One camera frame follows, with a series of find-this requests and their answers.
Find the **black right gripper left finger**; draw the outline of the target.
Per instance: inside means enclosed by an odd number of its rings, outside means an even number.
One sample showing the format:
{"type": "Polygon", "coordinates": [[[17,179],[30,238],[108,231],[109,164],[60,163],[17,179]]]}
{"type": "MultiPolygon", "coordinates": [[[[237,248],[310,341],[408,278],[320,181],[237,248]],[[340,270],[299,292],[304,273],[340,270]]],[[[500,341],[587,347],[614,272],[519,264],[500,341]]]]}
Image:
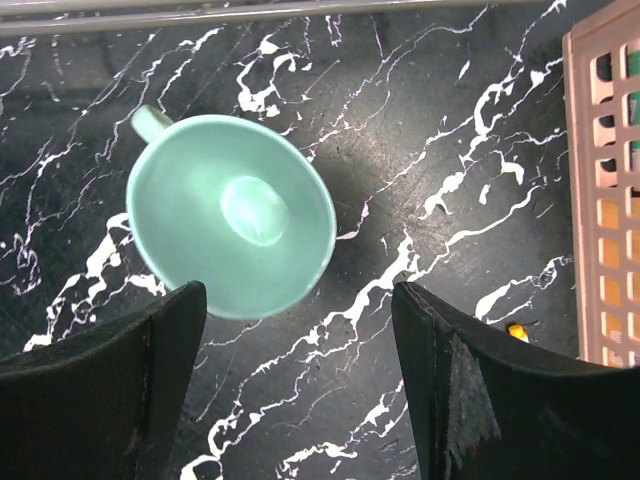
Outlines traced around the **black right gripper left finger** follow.
{"type": "Polygon", "coordinates": [[[192,281],[1,361],[4,479],[162,479],[203,334],[192,281]]]}

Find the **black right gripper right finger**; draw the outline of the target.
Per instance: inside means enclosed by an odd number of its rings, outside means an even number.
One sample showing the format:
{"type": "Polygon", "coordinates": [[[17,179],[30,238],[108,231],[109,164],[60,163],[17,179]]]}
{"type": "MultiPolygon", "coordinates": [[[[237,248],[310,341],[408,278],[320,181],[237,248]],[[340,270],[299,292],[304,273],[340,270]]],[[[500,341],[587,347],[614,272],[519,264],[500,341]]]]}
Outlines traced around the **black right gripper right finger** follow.
{"type": "Polygon", "coordinates": [[[425,479],[635,479],[639,371],[518,340],[423,287],[392,321],[425,479]]]}

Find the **teal green cup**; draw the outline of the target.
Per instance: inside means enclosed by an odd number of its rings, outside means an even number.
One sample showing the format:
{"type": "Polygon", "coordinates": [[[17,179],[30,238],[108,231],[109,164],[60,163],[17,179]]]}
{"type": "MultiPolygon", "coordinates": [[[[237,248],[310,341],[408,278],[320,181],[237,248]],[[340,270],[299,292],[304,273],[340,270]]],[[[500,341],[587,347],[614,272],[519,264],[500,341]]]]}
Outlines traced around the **teal green cup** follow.
{"type": "Polygon", "coordinates": [[[167,288],[202,283],[208,311],[229,320],[279,314],[313,290],[337,219],[325,182],[291,142],[242,118],[173,121],[148,105],[131,126],[145,147],[126,212],[138,252],[167,288]]]}

